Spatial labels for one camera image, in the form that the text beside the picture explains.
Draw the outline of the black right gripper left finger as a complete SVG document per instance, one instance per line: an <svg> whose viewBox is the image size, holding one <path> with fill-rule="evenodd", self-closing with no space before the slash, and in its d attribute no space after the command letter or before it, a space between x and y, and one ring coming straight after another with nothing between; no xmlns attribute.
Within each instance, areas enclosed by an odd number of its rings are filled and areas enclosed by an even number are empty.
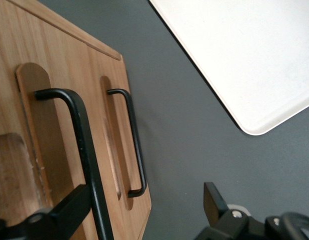
<svg viewBox="0 0 309 240"><path fill-rule="evenodd" d="M80 184L49 212L37 212L7 226L0 219L0 240L69 240L92 207L89 186Z"/></svg>

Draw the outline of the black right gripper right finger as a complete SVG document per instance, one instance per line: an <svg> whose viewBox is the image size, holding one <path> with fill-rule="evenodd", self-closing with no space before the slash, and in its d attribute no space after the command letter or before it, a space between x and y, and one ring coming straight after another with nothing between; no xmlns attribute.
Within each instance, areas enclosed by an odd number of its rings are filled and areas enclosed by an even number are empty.
<svg viewBox="0 0 309 240"><path fill-rule="evenodd" d="M213 182L203 186L203 208L209 226L196 237L197 240L246 240L249 216L240 209L231 209Z"/></svg>

